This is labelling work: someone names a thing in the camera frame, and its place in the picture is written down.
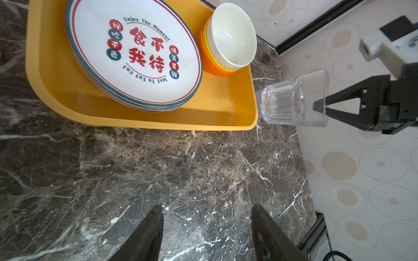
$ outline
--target transparent cup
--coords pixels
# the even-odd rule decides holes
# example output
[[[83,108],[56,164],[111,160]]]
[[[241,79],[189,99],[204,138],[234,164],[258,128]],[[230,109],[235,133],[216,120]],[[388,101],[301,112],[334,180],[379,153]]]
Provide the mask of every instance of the transparent cup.
[[[256,96],[261,114],[268,123],[326,127],[328,81],[325,69],[269,85]]]

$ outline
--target red chinese character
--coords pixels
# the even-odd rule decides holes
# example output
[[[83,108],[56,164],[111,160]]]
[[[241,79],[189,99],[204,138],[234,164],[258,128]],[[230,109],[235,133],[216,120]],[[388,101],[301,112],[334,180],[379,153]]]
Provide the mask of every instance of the red chinese character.
[[[144,40],[144,38],[147,38],[147,37],[145,36],[145,34],[142,31],[140,31],[138,29],[138,27],[135,27],[129,33],[131,35],[135,35],[134,41],[135,41],[136,44],[140,44],[142,46],[145,46],[145,41],[143,41],[143,40]]]
[[[178,49],[177,49],[177,47],[175,47],[175,46],[170,46],[169,48],[170,48],[170,52],[171,52],[171,53],[174,53],[175,55],[177,55],[177,54],[178,54]]]
[[[129,58],[131,59],[131,63],[139,62],[142,65],[142,67],[145,67],[144,64],[146,61],[143,59],[145,55],[144,51],[140,51],[138,50],[138,48],[132,48],[129,49],[129,54],[132,55],[129,56]]]
[[[110,48],[116,49],[118,51],[120,51],[120,49],[122,49],[122,44],[118,40],[116,40],[116,39],[109,39],[109,40],[107,40],[107,45]]]
[[[116,29],[119,32],[123,31],[123,25],[118,20],[112,19],[109,21],[109,24],[112,29]]]
[[[164,63],[163,62],[164,62],[164,60],[160,56],[158,56],[158,58],[156,58],[154,60],[154,55],[151,55],[150,61],[152,61],[152,62],[149,63],[149,65],[151,65],[152,69],[154,69],[156,67],[159,73],[163,72],[163,69],[164,69],[164,66],[163,66]]]
[[[178,71],[178,64],[176,62],[170,62],[170,68]]]
[[[152,46],[155,46],[155,50],[157,52],[160,51],[160,47],[164,49],[164,46],[161,43],[164,43],[164,41],[161,38],[151,37],[154,41],[151,43]]]

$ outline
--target brown marble surface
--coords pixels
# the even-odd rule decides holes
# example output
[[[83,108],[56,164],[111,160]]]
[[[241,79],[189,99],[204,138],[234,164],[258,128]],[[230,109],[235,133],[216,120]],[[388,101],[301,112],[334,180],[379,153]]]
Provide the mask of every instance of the brown marble surface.
[[[298,243],[316,221],[293,126],[246,132],[90,127],[51,111],[25,75],[27,0],[0,0],[0,260],[106,260],[155,204],[160,260],[254,260],[261,204]],[[281,81],[259,40],[255,90]]]

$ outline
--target wall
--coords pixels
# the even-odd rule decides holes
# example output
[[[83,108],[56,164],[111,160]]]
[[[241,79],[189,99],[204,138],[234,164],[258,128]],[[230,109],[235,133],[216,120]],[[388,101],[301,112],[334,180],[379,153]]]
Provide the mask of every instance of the wall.
[[[280,56],[285,79],[326,68],[329,94],[373,75],[359,39],[406,15],[418,21],[414,0],[367,0]],[[358,103],[334,105],[358,111]],[[298,128],[315,209],[325,213],[331,246],[354,261],[418,260],[418,128],[394,136],[364,132],[334,119]]]
[[[299,31],[341,0],[207,0],[214,6],[230,2],[250,17],[258,36],[273,46]]]

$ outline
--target yellow tray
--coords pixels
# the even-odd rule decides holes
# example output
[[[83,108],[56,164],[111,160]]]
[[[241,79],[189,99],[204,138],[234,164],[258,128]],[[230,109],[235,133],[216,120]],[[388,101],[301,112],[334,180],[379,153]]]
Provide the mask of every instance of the yellow tray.
[[[213,11],[200,0],[165,0],[194,37]],[[250,66],[228,77],[203,73],[193,98],[169,112],[144,112],[113,100],[83,73],[65,28],[66,0],[30,0],[26,42],[29,82],[51,109],[92,126],[184,130],[249,130],[257,122]]]

